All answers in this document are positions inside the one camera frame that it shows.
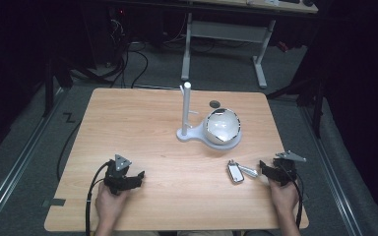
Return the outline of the silver car key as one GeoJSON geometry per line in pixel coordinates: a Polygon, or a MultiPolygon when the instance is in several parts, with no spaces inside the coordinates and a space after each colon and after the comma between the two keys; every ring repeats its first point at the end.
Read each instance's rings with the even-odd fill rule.
{"type": "Polygon", "coordinates": [[[227,172],[230,176],[231,181],[234,184],[239,184],[244,181],[244,175],[248,175],[249,177],[252,178],[257,178],[258,177],[258,171],[246,167],[244,165],[240,165],[239,163],[235,162],[233,159],[231,159],[227,163],[227,172]]]}

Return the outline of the person's left hand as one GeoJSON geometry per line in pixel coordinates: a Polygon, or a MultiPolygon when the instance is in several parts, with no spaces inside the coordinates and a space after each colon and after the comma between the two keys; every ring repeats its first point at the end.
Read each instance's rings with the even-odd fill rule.
{"type": "Polygon", "coordinates": [[[98,194],[95,200],[98,215],[98,225],[96,229],[114,230],[128,195],[129,191],[123,191],[118,195],[114,195],[103,183],[98,185],[98,194]]]}

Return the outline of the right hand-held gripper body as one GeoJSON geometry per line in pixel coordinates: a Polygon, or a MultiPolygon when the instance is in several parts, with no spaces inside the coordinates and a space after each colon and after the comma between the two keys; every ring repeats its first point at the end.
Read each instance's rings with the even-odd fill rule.
{"type": "Polygon", "coordinates": [[[273,165],[278,171],[278,177],[276,179],[282,186],[288,182],[294,182],[297,177],[297,171],[295,162],[306,162],[307,159],[302,157],[291,150],[279,152],[273,160],[273,165]]]}

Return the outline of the person's right hand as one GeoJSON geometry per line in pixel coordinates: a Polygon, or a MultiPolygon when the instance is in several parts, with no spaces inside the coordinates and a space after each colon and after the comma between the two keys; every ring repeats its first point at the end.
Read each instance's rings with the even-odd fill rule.
{"type": "Polygon", "coordinates": [[[272,201],[278,216],[293,218],[293,210],[296,207],[299,196],[295,185],[288,183],[281,186],[278,182],[270,179],[272,201]]]}

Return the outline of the desk with white legs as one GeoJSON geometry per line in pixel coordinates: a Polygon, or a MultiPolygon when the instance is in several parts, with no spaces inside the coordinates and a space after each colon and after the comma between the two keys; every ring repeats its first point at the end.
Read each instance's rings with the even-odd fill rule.
{"type": "MultiPolygon", "coordinates": [[[[249,9],[272,10],[286,13],[317,14],[318,8],[312,0],[189,0],[192,6],[195,2],[223,4],[224,6],[240,6],[249,9]]],[[[262,67],[262,60],[274,31],[276,21],[270,20],[266,27],[240,26],[227,23],[193,20],[192,14],[187,14],[185,51],[183,55],[181,80],[188,82],[190,78],[191,39],[193,37],[221,39],[240,42],[259,43],[258,54],[252,57],[258,85],[261,89],[267,87],[262,67]]]]}

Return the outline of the metal floor rail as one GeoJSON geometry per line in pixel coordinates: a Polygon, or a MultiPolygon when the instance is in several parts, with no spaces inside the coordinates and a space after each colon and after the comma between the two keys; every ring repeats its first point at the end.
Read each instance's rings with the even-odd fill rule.
{"type": "Polygon", "coordinates": [[[336,203],[337,209],[341,215],[341,218],[346,227],[348,236],[363,236],[359,223],[351,209],[348,197],[342,188],[339,178],[335,172],[335,169],[329,159],[323,142],[317,137],[313,130],[312,118],[307,108],[300,108],[299,112],[302,119],[306,123],[307,129],[312,137],[313,143],[317,148],[319,159],[323,168],[323,172],[326,176],[328,186],[331,190],[333,199],[336,203]]]}
{"type": "Polygon", "coordinates": [[[10,126],[8,135],[0,145],[0,212],[25,173],[37,144],[68,92],[66,88],[58,88],[53,107],[43,116],[45,95],[41,90],[10,126]]]}

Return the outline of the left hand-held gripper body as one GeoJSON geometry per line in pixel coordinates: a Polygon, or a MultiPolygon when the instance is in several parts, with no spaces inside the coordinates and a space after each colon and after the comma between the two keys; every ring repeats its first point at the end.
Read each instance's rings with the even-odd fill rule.
{"type": "Polygon", "coordinates": [[[130,160],[120,154],[116,154],[113,159],[108,161],[103,183],[112,194],[118,195],[122,191],[131,189],[127,177],[131,164],[130,160]]]}

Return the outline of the white stand with post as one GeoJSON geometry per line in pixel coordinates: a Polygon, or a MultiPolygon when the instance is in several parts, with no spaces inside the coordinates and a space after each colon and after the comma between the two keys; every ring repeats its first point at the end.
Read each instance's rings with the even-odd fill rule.
{"type": "Polygon", "coordinates": [[[182,107],[182,122],[181,128],[177,130],[176,137],[180,142],[189,142],[189,141],[199,141],[205,144],[209,148],[217,149],[217,150],[230,150],[235,148],[241,141],[242,138],[242,131],[238,138],[236,138],[232,143],[219,146],[215,145],[212,142],[208,141],[205,135],[203,134],[203,122],[204,119],[211,113],[209,113],[202,122],[193,127],[189,124],[189,113],[190,110],[190,98],[191,98],[191,84],[189,82],[185,82],[183,85],[180,86],[180,90],[183,96],[183,107],[182,107]]]}

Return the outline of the black metal stand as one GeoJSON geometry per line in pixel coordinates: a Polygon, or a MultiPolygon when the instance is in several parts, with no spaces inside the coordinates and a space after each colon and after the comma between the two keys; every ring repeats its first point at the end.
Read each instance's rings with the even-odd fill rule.
{"type": "Polygon", "coordinates": [[[55,88],[54,81],[57,81],[59,87],[62,89],[70,89],[73,85],[69,69],[65,60],[59,56],[58,53],[52,52],[45,64],[45,101],[43,116],[47,117],[54,107],[55,103],[55,88]]]}
{"type": "Polygon", "coordinates": [[[305,79],[301,82],[291,83],[289,86],[266,95],[267,99],[275,99],[285,94],[297,94],[298,106],[313,105],[311,128],[317,138],[321,137],[320,123],[323,115],[322,106],[324,98],[324,82],[322,79],[305,79]]]}

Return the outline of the black tape strip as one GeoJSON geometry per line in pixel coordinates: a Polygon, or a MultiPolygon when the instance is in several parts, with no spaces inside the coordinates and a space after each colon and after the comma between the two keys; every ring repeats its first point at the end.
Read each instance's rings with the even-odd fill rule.
{"type": "Polygon", "coordinates": [[[64,205],[65,205],[64,199],[46,199],[42,202],[43,207],[51,207],[51,206],[63,207],[64,205]]]}

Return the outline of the white bowl with dark rim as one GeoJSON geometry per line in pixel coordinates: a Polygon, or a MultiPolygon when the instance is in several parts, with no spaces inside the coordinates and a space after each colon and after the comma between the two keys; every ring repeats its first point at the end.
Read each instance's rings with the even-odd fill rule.
{"type": "Polygon", "coordinates": [[[223,146],[239,137],[241,123],[237,114],[227,108],[212,111],[203,122],[203,134],[208,141],[223,146]]]}

